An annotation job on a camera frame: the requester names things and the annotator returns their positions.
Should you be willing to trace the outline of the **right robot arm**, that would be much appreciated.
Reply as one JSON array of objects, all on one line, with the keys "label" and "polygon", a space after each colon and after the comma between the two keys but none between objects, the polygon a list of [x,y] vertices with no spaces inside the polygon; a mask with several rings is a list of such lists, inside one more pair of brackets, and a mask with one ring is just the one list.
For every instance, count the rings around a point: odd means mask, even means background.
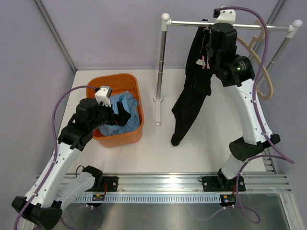
[{"label": "right robot arm", "polygon": [[[243,131],[242,137],[229,144],[231,154],[217,174],[217,184],[224,191],[234,188],[244,162],[263,153],[271,142],[280,142],[280,136],[266,124],[258,97],[253,96],[255,73],[250,60],[236,54],[236,39],[237,31],[231,24],[215,23],[207,47],[210,69],[229,93]],[[258,105],[259,115],[254,104]]]}]

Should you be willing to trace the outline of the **pink plastic hanger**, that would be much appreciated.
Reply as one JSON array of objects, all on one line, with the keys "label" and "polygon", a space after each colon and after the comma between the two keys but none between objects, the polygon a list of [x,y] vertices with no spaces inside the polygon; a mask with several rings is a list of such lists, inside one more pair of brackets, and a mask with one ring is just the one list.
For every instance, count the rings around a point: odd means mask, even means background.
[{"label": "pink plastic hanger", "polygon": [[201,45],[201,59],[202,59],[202,69],[209,69],[207,62],[207,46],[210,40],[210,28],[204,27],[203,36],[202,36],[202,45]]}]

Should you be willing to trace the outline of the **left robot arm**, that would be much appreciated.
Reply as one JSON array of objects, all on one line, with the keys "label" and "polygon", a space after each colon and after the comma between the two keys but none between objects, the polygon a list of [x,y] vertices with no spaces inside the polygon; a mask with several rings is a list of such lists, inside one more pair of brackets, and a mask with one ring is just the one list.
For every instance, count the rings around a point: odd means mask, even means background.
[{"label": "left robot arm", "polygon": [[60,183],[72,163],[79,157],[93,132],[100,126],[124,126],[131,115],[117,102],[118,112],[112,106],[97,102],[94,98],[80,100],[76,112],[62,129],[54,154],[33,187],[25,196],[17,196],[12,207],[19,217],[44,230],[53,229],[60,221],[66,207],[85,191],[98,191],[105,187],[101,170],[86,166],[65,187]]}]

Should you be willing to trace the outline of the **beige wooden hanger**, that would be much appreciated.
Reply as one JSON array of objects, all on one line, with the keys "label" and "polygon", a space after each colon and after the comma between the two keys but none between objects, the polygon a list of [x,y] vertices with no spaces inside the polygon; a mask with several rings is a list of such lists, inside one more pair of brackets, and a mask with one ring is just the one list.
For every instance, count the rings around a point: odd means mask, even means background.
[{"label": "beige wooden hanger", "polygon": [[[262,59],[256,54],[256,51],[254,50],[253,46],[255,45],[256,42],[263,41],[266,38],[266,35],[265,35],[264,29],[262,28],[262,23],[260,22],[260,20],[256,20],[254,22],[254,24],[260,26],[260,29],[261,29],[260,35],[253,36],[249,44],[247,44],[240,37],[237,37],[236,40],[251,54],[251,56],[253,58],[255,58],[256,63],[258,64],[258,66],[260,66]],[[261,68],[261,73],[263,74],[263,78],[264,78],[264,80],[265,80],[265,82],[267,84],[268,93],[264,94],[260,90],[259,86],[256,87],[256,91],[257,91],[258,96],[260,96],[261,99],[269,100],[272,97],[272,95],[273,95],[273,84],[272,84],[271,78],[269,76],[269,73],[268,73],[267,69],[264,66]]]}]

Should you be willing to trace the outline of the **black shorts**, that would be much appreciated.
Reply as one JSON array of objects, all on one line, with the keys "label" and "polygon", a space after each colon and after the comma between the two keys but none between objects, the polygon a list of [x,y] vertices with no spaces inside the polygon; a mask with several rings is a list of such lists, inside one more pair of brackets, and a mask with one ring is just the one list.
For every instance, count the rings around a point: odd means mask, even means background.
[{"label": "black shorts", "polygon": [[202,69],[201,45],[204,27],[199,27],[191,44],[186,67],[184,89],[172,108],[176,123],[171,138],[178,146],[197,118],[206,96],[210,96],[211,69]]}]

